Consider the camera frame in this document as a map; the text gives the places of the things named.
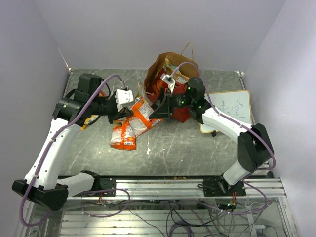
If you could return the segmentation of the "small red snack packet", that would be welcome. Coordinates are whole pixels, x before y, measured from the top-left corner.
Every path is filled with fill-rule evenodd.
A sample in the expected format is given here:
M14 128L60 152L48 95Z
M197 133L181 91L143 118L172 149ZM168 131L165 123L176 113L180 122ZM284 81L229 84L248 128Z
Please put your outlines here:
M98 95L99 97L105 97L105 93L102 91L102 90L100 90L100 92L99 92L99 95Z

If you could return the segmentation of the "orange Fox's candy bag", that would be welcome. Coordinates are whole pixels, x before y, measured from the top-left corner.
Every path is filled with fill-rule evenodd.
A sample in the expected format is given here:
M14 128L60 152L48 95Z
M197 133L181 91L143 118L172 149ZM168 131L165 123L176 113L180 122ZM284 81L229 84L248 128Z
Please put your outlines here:
M162 119L159 118L149 118L154 110L140 93L136 95L135 104L131 109L133 115L127 117L126 120L136 137L151 130L162 121Z

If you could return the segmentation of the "red paper bag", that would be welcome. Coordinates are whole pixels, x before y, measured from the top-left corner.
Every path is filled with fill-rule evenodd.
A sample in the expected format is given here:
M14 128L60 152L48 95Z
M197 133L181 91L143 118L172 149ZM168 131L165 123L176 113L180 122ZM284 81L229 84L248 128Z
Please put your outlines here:
M175 119L186 122L203 103L205 86L198 64L182 53L160 54L149 67L144 80L144 92L152 103L150 119Z

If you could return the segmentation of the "red Doritos bag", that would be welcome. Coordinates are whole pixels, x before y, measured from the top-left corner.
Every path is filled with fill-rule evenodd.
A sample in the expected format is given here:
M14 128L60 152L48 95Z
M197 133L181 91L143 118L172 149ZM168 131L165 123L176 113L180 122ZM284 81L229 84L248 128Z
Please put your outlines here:
M152 81L151 86L148 88L148 92L151 93L152 95L158 94L160 92L160 89L167 88L168 84L163 82L161 79L161 76L163 74L168 74L170 75L173 71L171 69L161 69L157 74L154 80Z

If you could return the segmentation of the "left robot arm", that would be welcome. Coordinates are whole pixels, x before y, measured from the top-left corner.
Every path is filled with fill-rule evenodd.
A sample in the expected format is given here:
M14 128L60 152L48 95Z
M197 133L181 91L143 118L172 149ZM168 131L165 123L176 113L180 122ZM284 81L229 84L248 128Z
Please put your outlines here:
M59 179L59 171L66 152L91 116L107 116L109 123L132 115L128 108L134 103L132 91L124 81L121 88L108 96L100 92L115 74L103 79L93 74L82 74L78 85L59 100L52 114L51 127L40 154L23 179L15 180L12 190L30 202L60 210L70 197L80 193L95 196L101 189L100 175L83 170L75 176Z

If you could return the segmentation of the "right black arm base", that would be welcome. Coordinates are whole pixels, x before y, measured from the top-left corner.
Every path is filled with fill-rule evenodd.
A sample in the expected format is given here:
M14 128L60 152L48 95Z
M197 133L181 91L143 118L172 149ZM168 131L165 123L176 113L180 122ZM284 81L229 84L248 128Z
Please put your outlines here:
M233 195L239 197L246 195L242 181L230 186L218 177L210 177L209 179L204 179L197 186L203 190L205 197L232 197Z

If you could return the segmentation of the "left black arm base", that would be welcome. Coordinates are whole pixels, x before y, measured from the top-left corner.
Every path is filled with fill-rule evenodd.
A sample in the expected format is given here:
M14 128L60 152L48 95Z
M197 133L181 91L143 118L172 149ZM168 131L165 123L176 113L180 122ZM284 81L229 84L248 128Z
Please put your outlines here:
M100 189L101 190L108 190L102 193L103 197L113 198L116 195L116 181L113 178L104 178L101 177L100 179Z

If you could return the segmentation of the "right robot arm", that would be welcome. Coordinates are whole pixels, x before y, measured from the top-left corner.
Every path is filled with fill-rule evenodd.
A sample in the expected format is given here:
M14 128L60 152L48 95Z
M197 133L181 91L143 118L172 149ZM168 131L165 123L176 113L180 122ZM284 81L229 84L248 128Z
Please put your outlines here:
M237 160L227 169L218 182L218 191L229 195L235 184L248 177L269 159L274 157L272 145L262 124L243 123L221 111L211 102L200 78L191 78L184 84L184 92L175 94L175 80L163 75L167 88L161 88L150 119L168 119L176 108L188 108L190 117L200 124L211 126L237 143Z

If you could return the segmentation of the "yellow snack bar wrapper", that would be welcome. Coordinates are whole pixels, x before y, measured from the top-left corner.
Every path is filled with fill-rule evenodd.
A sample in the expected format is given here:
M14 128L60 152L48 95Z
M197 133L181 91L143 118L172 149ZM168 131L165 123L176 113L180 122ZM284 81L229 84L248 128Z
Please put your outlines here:
M91 117L87 118L81 127L81 131L84 131L88 126L95 124L99 118L99 115L92 115Z

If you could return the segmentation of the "small whiteboard with stand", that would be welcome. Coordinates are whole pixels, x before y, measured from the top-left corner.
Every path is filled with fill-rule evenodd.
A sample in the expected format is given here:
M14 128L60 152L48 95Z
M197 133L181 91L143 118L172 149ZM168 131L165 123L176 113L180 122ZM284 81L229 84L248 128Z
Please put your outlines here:
M244 123L248 127L252 124L250 93L248 90L216 92L205 95L207 101L211 101L216 109L225 113L227 116ZM230 120L219 116L214 111L207 113L206 122L200 125L202 133L214 133L223 129L222 133L237 142L240 133L246 132L246 129L241 128Z

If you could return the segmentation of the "aluminium frame rail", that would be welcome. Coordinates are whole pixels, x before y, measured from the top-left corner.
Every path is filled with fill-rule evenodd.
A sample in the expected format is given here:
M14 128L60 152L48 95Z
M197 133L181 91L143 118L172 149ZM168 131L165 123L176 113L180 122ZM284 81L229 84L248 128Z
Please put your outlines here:
M232 197L205 197L203 190L198 187L204 179L117 179L115 197L103 197L102 193L76 194L69 200L96 200L101 196L105 200L167 200L167 199L230 199ZM238 198L285 198L286 192L279 178L263 179L250 178L246 180L245 196Z

